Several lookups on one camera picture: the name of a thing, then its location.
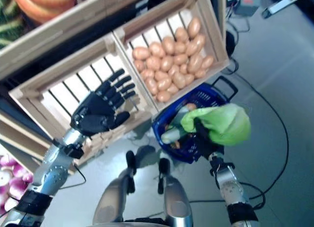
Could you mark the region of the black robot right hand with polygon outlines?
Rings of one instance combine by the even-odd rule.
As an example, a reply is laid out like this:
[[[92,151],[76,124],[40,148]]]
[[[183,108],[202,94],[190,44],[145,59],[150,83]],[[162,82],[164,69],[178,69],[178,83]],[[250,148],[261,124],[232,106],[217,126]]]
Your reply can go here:
[[[209,137],[209,129],[206,128],[199,118],[194,119],[196,132],[194,133],[194,142],[198,152],[206,159],[213,153],[224,155],[224,146],[219,145]]]

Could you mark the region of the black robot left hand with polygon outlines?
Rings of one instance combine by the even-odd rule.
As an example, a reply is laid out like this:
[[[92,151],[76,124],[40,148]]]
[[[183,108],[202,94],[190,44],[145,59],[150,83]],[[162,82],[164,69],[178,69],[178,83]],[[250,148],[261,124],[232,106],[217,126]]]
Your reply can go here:
[[[131,76],[124,76],[123,68],[114,72],[96,90],[90,92],[71,116],[71,128],[91,137],[121,126],[130,117],[130,112],[118,109],[135,95]]]

